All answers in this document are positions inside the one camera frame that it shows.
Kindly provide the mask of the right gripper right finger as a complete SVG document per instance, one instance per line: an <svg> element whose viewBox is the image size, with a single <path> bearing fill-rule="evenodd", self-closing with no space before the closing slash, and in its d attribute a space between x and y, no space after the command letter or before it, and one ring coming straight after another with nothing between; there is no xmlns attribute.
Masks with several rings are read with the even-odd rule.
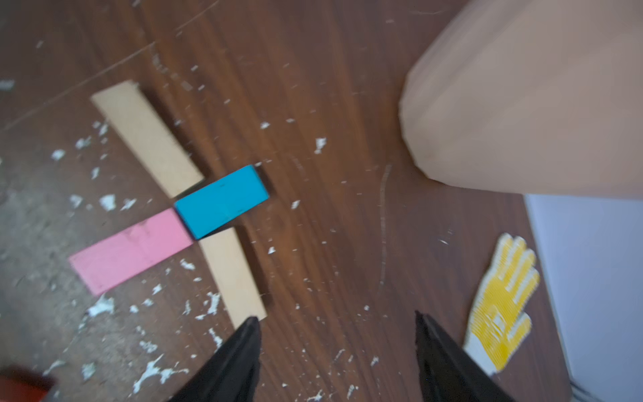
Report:
<svg viewBox="0 0 643 402"><path fill-rule="evenodd" d="M420 389L425 401L511 401L434 318L415 313Z"/></svg>

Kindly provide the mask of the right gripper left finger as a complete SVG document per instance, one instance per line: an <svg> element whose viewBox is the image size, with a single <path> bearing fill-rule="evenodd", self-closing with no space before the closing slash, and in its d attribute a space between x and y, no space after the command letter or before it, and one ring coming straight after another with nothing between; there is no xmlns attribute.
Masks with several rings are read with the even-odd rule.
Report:
<svg viewBox="0 0 643 402"><path fill-rule="evenodd" d="M249 317L170 401L254 400L261 371L260 353L260 321Z"/></svg>

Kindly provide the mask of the natural wooden block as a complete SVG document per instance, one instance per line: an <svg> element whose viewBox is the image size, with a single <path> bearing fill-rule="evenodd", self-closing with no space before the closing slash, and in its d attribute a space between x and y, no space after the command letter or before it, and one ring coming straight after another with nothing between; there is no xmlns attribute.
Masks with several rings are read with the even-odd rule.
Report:
<svg viewBox="0 0 643 402"><path fill-rule="evenodd" d="M171 130L140 91L126 80L90 97L167 197L176 198L204 180Z"/></svg>
<svg viewBox="0 0 643 402"><path fill-rule="evenodd" d="M267 311L235 228L201 239L199 246L234 328L250 317L265 319Z"/></svg>

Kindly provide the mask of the teal block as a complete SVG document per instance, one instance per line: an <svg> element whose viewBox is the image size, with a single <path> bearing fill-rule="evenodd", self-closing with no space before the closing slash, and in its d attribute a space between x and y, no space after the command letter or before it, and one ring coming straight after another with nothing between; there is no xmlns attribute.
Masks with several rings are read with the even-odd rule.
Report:
<svg viewBox="0 0 643 402"><path fill-rule="evenodd" d="M175 209L196 240L200 240L270 197L254 166L248 165L189 194Z"/></svg>

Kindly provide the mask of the pink block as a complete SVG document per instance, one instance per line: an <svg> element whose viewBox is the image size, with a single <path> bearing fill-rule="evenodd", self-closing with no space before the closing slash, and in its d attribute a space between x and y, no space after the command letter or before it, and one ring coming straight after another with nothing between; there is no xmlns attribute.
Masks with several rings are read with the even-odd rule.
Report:
<svg viewBox="0 0 643 402"><path fill-rule="evenodd" d="M69 258L91 293L110 289L194 244L174 209L166 209Z"/></svg>

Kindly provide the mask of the red block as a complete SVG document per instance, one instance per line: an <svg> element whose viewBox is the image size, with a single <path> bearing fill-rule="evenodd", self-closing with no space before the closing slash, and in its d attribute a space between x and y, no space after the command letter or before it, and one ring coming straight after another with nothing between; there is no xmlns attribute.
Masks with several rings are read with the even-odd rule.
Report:
<svg viewBox="0 0 643 402"><path fill-rule="evenodd" d="M17 366L1 368L1 402L41 402L56 380Z"/></svg>

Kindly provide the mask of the yellow work glove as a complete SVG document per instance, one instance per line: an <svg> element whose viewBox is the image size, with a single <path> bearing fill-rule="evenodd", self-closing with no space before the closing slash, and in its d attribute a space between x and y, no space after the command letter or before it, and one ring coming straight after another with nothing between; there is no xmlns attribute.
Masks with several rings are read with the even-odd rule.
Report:
<svg viewBox="0 0 643 402"><path fill-rule="evenodd" d="M463 350L488 376L502 372L531 332L524 308L540 283L524 238L502 234L474 298Z"/></svg>

